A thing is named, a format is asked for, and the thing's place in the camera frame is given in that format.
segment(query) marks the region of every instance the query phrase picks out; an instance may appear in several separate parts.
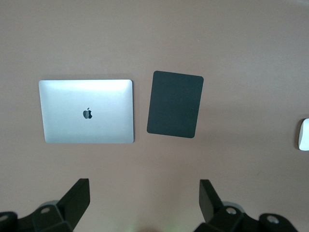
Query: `bolt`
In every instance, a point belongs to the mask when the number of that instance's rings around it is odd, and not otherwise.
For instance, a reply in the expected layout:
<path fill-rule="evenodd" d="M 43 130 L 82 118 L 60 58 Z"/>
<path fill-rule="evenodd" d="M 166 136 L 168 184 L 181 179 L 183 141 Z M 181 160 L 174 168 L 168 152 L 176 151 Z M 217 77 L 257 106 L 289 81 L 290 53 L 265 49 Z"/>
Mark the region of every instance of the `bolt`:
<path fill-rule="evenodd" d="M 278 224 L 279 223 L 279 220 L 275 216 L 272 216 L 272 215 L 268 215 L 267 216 L 267 220 L 270 223 L 274 223 L 274 224 Z"/>
<path fill-rule="evenodd" d="M 41 210 L 41 214 L 45 214 L 45 213 L 48 213 L 50 211 L 50 208 L 44 208 Z"/>
<path fill-rule="evenodd" d="M 0 221 L 5 221 L 6 219 L 8 219 L 9 217 L 7 215 L 3 215 L 0 217 Z"/>
<path fill-rule="evenodd" d="M 235 215 L 237 213 L 236 210 L 232 207 L 228 207 L 226 211 L 231 215 Z"/>

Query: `white mouse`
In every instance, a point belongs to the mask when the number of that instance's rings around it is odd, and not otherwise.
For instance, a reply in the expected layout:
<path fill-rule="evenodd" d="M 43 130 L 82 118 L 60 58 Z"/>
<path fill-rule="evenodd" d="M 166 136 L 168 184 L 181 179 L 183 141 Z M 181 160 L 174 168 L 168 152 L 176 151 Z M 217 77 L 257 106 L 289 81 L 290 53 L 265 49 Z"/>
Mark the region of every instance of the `white mouse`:
<path fill-rule="evenodd" d="M 309 151 L 309 118 L 305 119 L 301 124 L 298 146 L 302 151 Z"/>

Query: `white object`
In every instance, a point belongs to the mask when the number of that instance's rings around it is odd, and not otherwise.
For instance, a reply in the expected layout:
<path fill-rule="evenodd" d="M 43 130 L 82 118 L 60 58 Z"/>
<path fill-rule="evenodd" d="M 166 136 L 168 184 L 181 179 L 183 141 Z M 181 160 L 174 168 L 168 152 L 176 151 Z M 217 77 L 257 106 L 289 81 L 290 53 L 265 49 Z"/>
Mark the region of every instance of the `white object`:
<path fill-rule="evenodd" d="M 305 119 L 301 124 L 298 146 L 302 151 L 309 151 L 309 118 Z"/>
<path fill-rule="evenodd" d="M 131 80 L 41 80 L 47 143 L 132 143 Z"/>

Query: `silver laptop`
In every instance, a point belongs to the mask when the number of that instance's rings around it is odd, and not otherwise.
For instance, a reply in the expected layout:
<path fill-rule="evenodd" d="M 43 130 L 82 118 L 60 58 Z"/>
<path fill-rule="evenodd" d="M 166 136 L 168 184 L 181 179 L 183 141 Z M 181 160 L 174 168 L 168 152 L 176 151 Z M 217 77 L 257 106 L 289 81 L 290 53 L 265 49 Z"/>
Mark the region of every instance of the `silver laptop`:
<path fill-rule="evenodd" d="M 41 80 L 47 143 L 132 143 L 131 80 Z"/>

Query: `mouse pad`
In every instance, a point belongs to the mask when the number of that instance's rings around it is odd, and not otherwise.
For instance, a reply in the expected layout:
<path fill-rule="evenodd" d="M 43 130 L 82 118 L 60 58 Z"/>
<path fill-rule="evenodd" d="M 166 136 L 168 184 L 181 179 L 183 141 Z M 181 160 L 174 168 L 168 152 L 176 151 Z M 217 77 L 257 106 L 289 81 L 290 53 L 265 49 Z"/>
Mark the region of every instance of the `mouse pad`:
<path fill-rule="evenodd" d="M 147 132 L 193 138 L 204 79 L 155 71 Z"/>

